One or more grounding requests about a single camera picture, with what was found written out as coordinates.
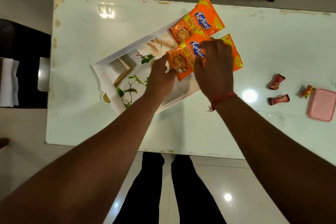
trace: kurkure logo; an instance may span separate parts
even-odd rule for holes
[[[197,41],[193,41],[190,43],[192,50],[194,51],[195,55],[200,56],[201,58],[204,58],[205,55],[203,54],[201,48],[198,45]]]
[[[211,27],[211,25],[209,25],[207,22],[207,18],[205,18],[204,14],[201,11],[195,13],[195,16],[197,17],[197,20],[203,26],[203,28],[208,29]]]

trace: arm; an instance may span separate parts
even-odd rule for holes
[[[204,66],[195,75],[213,101],[233,90],[231,48],[221,40],[203,42]],[[274,203],[292,223],[335,222],[336,167],[267,122],[239,97],[215,106],[246,161]]]
[[[0,202],[2,223],[103,223],[176,70],[153,64],[145,94],[110,125],[33,175]]]

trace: hand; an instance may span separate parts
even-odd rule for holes
[[[233,57],[231,46],[221,39],[203,41],[206,61],[197,57],[194,64],[195,77],[202,92],[210,102],[226,92],[233,91]]]
[[[176,77],[176,69],[172,68],[166,73],[168,58],[169,54],[165,54],[153,63],[145,92],[147,97],[154,98],[159,104],[171,93]]]

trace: red thread bracelet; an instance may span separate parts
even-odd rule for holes
[[[219,102],[223,101],[227,97],[236,96],[237,94],[234,93],[234,91],[226,92],[224,94],[221,94],[215,98],[214,101],[212,101],[211,105],[209,106],[208,112],[213,112],[215,110],[215,105],[217,105]]]

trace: forearm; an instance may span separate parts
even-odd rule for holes
[[[238,97],[216,105],[275,204],[291,223],[329,220],[336,196],[336,168],[258,115]]]
[[[32,176],[0,203],[0,219],[103,222],[159,102],[141,97],[116,120]]]

